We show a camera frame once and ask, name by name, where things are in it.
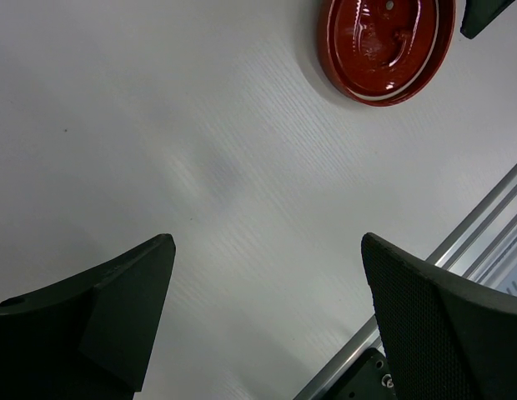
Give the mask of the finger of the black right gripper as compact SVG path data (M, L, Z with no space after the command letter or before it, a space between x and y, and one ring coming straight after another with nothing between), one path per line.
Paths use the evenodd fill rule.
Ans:
M514 0L467 0L460 33L475 38L512 3Z

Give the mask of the red round lid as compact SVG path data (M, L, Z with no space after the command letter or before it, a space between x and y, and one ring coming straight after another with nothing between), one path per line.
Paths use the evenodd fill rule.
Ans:
M437 73L454 20L453 1L323 1L318 60L344 96L371 107L393 106L412 98Z

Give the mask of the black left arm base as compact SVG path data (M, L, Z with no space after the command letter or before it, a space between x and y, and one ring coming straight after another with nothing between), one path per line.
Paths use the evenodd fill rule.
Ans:
M317 399L394 400L394 382L388 361L379 350L369 348Z

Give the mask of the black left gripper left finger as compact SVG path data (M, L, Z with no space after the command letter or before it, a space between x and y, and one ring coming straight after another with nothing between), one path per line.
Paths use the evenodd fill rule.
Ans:
M141 392L176 246L124 254L0 302L0 399L131 399Z

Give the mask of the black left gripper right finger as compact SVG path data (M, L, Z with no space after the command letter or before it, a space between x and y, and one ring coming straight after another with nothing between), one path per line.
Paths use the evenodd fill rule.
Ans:
M364 272L399 399L517 399L517 297L366 233Z

